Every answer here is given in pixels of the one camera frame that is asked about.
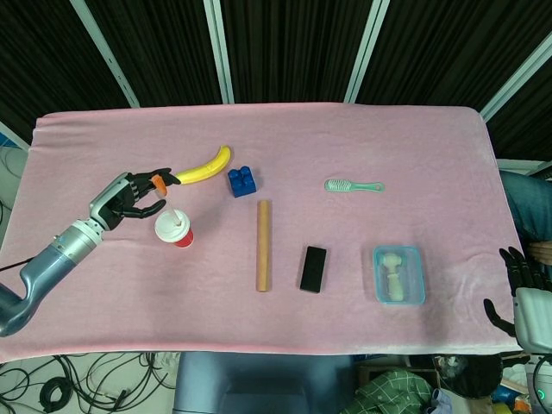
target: blue lego block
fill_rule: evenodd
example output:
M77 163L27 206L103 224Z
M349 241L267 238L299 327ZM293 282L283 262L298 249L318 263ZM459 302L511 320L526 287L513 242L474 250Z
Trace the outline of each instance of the blue lego block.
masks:
M253 174L248 166L243 166L240 170L230 170L228 178L230 179L230 187L232 187L232 192L236 198L247 196L257 191Z

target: cup lid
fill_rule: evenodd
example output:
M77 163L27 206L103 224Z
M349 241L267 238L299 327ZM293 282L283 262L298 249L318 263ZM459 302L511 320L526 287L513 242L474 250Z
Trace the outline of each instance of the cup lid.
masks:
M163 211L155 220L155 234L164 242L175 243L182 240L190 231L190 219L181 210L174 211L182 222L179 226L169 211Z

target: paper cup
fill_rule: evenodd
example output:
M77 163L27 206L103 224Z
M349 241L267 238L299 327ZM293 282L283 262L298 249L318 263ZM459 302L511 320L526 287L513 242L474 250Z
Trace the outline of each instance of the paper cup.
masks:
M166 243L172 243L178 248L187 248L193 242L190 219L183 211L174 212L181 224L177 226L174 216L169 211L164 211L155 220L155 234Z

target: plastic container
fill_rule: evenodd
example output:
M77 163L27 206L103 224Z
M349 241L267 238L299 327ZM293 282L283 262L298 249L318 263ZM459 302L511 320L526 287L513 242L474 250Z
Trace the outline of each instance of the plastic container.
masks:
M175 223L171 211L163 211L155 220L155 234L164 242L172 243L178 248L187 248L193 242L190 219L180 210L174 210L181 221L178 226Z
M382 304L423 304L422 257L412 246L378 246L373 251L376 298Z

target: clear plastic box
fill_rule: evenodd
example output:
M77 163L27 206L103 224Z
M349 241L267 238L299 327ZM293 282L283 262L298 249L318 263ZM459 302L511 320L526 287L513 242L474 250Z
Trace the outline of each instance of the clear plastic box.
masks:
M378 246L373 251L376 298L382 304L423 304L422 256L413 246Z

